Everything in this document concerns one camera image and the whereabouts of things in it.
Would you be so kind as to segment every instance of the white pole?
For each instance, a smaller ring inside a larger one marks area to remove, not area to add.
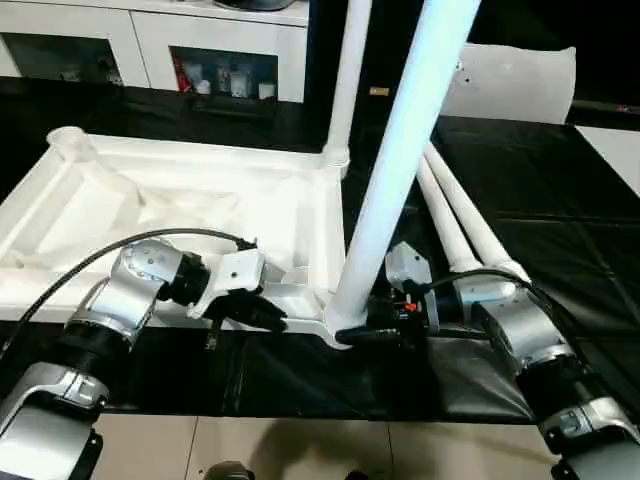
[[[427,0],[422,7],[338,289],[325,310],[334,331],[366,322],[369,293],[479,4]]]
[[[350,0],[347,9],[329,136],[323,150],[328,162],[335,165],[346,165],[349,161],[349,137],[367,43],[371,4],[372,0]]]
[[[438,231],[444,254],[449,261],[452,272],[466,272],[482,268],[476,259],[469,243],[458,224],[458,220],[451,211],[449,202],[440,190],[440,185],[433,176],[427,161],[422,158],[418,168],[418,183],[422,190],[429,213]]]
[[[523,280],[530,281],[527,272],[509,256],[509,253],[502,246],[498,237],[493,233],[491,227],[489,227],[431,142],[425,147],[424,155],[449,204],[456,212],[467,235],[469,235],[469,239],[478,252],[482,263],[489,268],[508,270]]]

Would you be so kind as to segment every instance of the tile floor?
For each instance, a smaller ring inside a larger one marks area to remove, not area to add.
[[[535,427],[103,415],[94,480],[201,480],[236,460],[257,480],[549,480]]]

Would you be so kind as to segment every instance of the black tablecloth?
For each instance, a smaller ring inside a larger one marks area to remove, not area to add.
[[[326,122],[299,105],[280,105],[271,122],[213,116],[190,105],[187,97],[171,92],[2,79],[0,192],[10,192],[46,149],[47,132],[63,125],[90,133],[309,152],[319,152],[326,137]],[[379,132],[363,131],[352,142],[352,166],[343,182],[347,241],[379,142]],[[575,314],[577,322],[563,329],[639,416],[637,197],[571,127],[442,118],[434,141],[510,252]],[[427,256],[436,275],[447,272],[416,188],[395,233],[399,240]],[[441,315],[459,319],[454,302],[443,302]],[[0,322],[0,340],[11,328],[11,322]],[[1,383],[9,385],[60,329],[30,325]],[[313,336],[225,332],[215,353],[204,351],[204,335],[147,328],[109,408],[210,416],[531,421],[481,334],[454,332],[430,338],[425,348],[335,351]]]

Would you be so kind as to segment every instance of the glass cabinet door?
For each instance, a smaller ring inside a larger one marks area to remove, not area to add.
[[[278,98],[278,57],[169,47],[179,91],[253,100]]]
[[[133,12],[152,88],[302,102],[306,28]]]
[[[127,12],[0,2],[0,75],[148,87]]]

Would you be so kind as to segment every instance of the wire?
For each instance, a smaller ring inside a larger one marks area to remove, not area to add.
[[[9,336],[9,338],[2,345],[2,350],[0,350],[0,364],[3,359],[7,355],[7,352],[11,348],[11,345],[15,342],[16,338],[20,335],[20,332],[24,328],[24,326],[31,320],[31,318],[36,314],[36,312],[44,305],[44,303],[49,300],[60,288],[69,282],[73,277],[75,277],[78,273],[84,270],[87,266],[91,265],[93,262],[98,260],[99,258],[105,256],[107,253],[111,253],[118,248],[122,248],[130,243],[137,242],[139,240],[145,240],[147,238],[158,237],[160,235],[182,235],[182,234],[191,234],[191,235],[203,235],[207,237],[216,237],[221,238],[223,240],[229,240],[234,242],[238,247],[238,250],[246,250],[248,248],[255,247],[254,243],[247,242],[246,240],[237,237],[235,235],[231,235],[230,233],[219,232],[217,230],[211,230],[207,228],[160,228],[157,230],[149,230],[147,232],[138,233],[136,235],[131,235],[129,237],[123,238],[121,240],[117,240],[113,243],[110,243],[106,247],[97,250],[96,252],[89,255],[87,258],[82,260],[80,263],[75,265],[73,268],[64,273],[58,280],[56,280],[49,288],[47,288],[38,299],[31,304],[31,306],[22,314],[20,319],[16,322],[16,326],[13,329],[13,332]]]
[[[462,280],[463,278],[476,277],[478,275],[493,275],[496,277],[504,278],[505,280],[515,283],[519,287],[529,290],[536,298],[538,298],[543,302],[551,303],[552,305],[557,303],[546,292],[536,287],[531,282],[527,282],[526,280],[523,280],[518,275],[515,275],[513,273],[505,272],[504,270],[498,270],[495,268],[478,268],[476,270],[468,270],[466,272],[453,273],[451,275],[447,275],[446,277],[440,278],[438,280],[434,280],[433,282],[420,285],[420,290],[422,293],[428,293],[434,288],[438,288],[443,285],[448,285],[458,280]]]

